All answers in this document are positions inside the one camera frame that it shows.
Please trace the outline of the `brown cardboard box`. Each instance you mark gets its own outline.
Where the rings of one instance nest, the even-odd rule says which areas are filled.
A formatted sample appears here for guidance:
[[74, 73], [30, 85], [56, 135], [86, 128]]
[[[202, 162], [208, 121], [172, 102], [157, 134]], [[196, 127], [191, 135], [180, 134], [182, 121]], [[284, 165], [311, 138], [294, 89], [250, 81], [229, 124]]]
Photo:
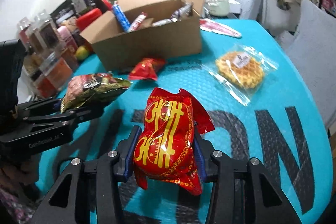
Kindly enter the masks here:
[[[191, 17], [152, 26], [191, 2], [194, 3]], [[107, 11], [80, 34], [91, 44], [107, 71], [132, 68], [144, 57], [167, 60], [201, 52], [199, 18], [205, 0], [117, 0], [117, 3], [130, 23], [140, 13], [147, 13], [143, 26], [133, 32], [124, 32], [114, 13]]]

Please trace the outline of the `red white flat packet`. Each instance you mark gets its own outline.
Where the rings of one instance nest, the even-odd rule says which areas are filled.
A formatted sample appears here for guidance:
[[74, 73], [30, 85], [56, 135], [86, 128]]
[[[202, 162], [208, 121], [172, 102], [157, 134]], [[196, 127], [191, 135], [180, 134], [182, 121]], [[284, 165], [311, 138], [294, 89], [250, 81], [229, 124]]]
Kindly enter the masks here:
[[199, 28], [202, 31], [213, 32], [215, 34], [230, 36], [233, 38], [242, 37], [241, 33], [238, 32], [237, 30], [234, 30], [233, 28], [230, 28], [229, 26], [225, 24], [218, 23], [211, 19], [200, 19]]

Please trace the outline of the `black coffee bag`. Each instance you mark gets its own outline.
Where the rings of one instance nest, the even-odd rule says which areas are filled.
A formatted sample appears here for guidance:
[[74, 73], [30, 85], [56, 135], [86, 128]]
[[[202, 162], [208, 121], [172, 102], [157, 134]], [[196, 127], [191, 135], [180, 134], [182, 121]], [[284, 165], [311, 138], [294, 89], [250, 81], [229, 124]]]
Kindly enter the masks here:
[[50, 14], [54, 23], [59, 27], [61, 23], [69, 18], [75, 17], [77, 18], [77, 13], [72, 4], [71, 0], [65, 0], [60, 6], [58, 6], [53, 12]]

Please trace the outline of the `teal bubble mailer mat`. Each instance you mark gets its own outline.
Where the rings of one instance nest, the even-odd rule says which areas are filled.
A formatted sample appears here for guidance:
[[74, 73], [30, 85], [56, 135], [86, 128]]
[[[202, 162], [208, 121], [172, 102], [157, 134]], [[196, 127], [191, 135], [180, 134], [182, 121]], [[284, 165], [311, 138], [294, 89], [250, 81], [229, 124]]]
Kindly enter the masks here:
[[327, 133], [289, 57], [253, 20], [242, 37], [199, 31], [74, 140], [42, 155], [32, 223], [317, 223], [333, 186]]

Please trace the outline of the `red plastic container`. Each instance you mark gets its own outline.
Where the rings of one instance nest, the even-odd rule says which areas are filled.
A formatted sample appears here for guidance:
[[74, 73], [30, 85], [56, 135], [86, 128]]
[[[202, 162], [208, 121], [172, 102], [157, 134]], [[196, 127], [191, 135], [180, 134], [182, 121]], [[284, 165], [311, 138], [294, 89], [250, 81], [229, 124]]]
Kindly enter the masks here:
[[83, 31], [100, 16], [102, 16], [100, 9], [92, 9], [76, 19], [76, 26], [80, 31]]

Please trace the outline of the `yellow green fruit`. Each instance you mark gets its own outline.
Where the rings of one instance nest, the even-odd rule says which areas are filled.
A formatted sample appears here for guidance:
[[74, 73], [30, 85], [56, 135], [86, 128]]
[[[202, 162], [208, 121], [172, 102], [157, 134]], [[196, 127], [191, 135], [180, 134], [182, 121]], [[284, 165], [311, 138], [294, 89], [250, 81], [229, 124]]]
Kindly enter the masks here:
[[88, 56], [90, 56], [90, 51], [87, 50], [85, 46], [80, 46], [75, 53], [75, 57], [77, 61], [82, 62], [84, 61]]

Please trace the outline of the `waffle in clear wrapper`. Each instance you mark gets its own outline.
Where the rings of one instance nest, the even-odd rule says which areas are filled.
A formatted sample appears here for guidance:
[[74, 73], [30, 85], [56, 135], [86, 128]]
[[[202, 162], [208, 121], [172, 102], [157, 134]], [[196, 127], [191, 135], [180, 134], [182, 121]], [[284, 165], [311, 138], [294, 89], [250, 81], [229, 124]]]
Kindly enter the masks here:
[[278, 70], [278, 64], [254, 47], [234, 44], [213, 61], [202, 63], [201, 68], [236, 101], [248, 106], [268, 75]]

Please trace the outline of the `green red snack bag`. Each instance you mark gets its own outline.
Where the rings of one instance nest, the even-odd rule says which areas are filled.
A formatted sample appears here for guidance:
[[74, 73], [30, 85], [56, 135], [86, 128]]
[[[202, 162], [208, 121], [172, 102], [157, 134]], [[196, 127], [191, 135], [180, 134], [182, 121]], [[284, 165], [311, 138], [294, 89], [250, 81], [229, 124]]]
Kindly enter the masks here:
[[107, 106], [131, 87], [126, 79], [111, 73], [91, 73], [73, 77], [67, 85], [60, 112], [88, 106]]

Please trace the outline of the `clear spice box set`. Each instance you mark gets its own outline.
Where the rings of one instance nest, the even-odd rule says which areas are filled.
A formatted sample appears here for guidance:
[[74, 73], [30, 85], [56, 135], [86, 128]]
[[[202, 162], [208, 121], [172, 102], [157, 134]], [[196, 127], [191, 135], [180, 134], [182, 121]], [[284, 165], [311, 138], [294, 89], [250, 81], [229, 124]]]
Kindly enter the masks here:
[[23, 70], [33, 92], [42, 98], [60, 92], [79, 67], [57, 29], [46, 10], [37, 13], [33, 20], [24, 17], [18, 23], [18, 35], [27, 51]]

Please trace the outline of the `pink bottle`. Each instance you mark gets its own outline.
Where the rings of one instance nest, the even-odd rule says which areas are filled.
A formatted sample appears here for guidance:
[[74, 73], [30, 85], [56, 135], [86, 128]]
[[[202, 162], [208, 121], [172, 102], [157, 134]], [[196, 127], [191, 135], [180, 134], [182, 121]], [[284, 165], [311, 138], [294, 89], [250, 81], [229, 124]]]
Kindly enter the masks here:
[[70, 52], [74, 55], [78, 49], [78, 45], [68, 28], [66, 26], [60, 26], [57, 31], [66, 46], [70, 49]]

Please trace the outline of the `small red snack packet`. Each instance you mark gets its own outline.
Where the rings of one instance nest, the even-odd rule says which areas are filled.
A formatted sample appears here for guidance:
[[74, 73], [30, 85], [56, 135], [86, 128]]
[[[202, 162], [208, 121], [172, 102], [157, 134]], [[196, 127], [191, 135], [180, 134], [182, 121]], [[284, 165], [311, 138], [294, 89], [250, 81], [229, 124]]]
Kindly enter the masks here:
[[160, 58], [144, 58], [129, 73], [130, 80], [158, 79], [157, 73], [165, 66], [166, 61]]

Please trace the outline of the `silver wrapped snack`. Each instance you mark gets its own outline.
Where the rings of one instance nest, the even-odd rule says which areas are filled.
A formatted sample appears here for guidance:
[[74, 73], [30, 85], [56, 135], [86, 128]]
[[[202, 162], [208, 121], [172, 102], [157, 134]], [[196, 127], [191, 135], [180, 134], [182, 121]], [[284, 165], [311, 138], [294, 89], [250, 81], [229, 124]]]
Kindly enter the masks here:
[[173, 12], [169, 18], [154, 22], [152, 26], [153, 27], [163, 26], [165, 24], [174, 23], [177, 21], [181, 21], [182, 19], [191, 17], [193, 15], [193, 4], [194, 4], [193, 2], [185, 3], [183, 7], [179, 8], [178, 10], [175, 10], [175, 12]]

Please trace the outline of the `blue snack tube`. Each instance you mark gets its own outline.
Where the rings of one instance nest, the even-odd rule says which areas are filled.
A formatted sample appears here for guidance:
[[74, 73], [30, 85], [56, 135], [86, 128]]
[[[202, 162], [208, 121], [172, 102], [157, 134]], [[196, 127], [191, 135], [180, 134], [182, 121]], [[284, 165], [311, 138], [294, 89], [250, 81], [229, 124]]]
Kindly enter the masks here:
[[124, 14], [124, 12], [122, 11], [120, 5], [118, 5], [117, 3], [115, 3], [112, 6], [112, 12], [114, 13], [114, 16], [117, 18], [118, 22], [120, 23], [123, 31], [124, 32], [128, 32], [128, 30], [130, 28], [130, 22], [127, 19], [127, 17]]

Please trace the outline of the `large red snack bag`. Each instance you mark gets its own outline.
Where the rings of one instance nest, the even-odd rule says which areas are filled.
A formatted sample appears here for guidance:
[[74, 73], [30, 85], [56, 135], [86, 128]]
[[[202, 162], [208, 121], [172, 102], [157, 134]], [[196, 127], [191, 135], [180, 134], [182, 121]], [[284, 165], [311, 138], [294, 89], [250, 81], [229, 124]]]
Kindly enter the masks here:
[[146, 190], [147, 181], [152, 179], [200, 195], [203, 189], [194, 156], [194, 136], [215, 129], [205, 108], [184, 89], [171, 93], [154, 88], [143, 121], [144, 131], [133, 153], [137, 185]]

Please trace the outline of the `grey covered chair right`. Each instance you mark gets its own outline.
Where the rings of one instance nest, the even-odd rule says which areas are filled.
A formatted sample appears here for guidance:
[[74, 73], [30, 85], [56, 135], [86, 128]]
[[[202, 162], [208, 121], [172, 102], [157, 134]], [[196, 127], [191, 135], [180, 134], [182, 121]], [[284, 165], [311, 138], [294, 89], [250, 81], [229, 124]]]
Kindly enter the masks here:
[[302, 76], [325, 127], [335, 122], [335, 18], [302, 0], [294, 41], [285, 50]]

